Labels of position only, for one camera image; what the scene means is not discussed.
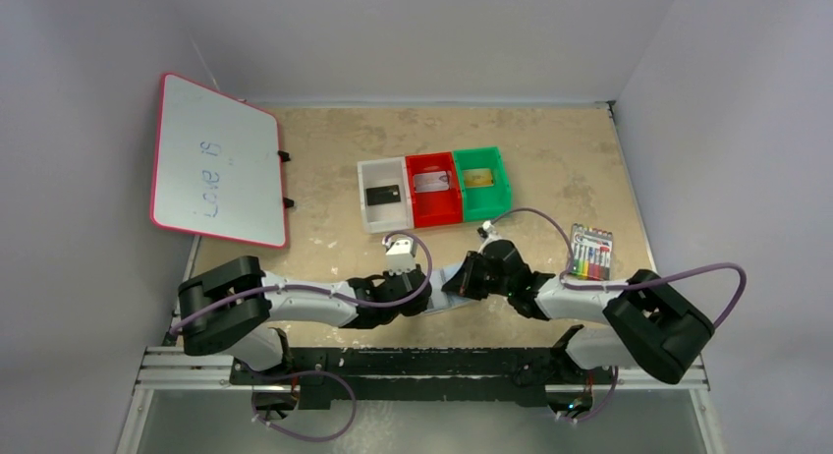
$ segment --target wall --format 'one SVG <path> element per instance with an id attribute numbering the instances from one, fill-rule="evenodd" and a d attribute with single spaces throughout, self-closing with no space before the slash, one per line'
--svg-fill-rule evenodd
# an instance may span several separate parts
<path id="1" fill-rule="evenodd" d="M 167 0 L 0 0 L 0 452 L 110 453 L 190 239 L 148 196 Z"/>
<path id="2" fill-rule="evenodd" d="M 831 33 L 833 0 L 675 0 L 616 109 L 660 270 L 749 273 L 705 352 L 730 452 L 833 452 Z"/>
<path id="3" fill-rule="evenodd" d="M 220 86 L 290 103 L 615 98 L 672 0 L 175 0 Z"/>

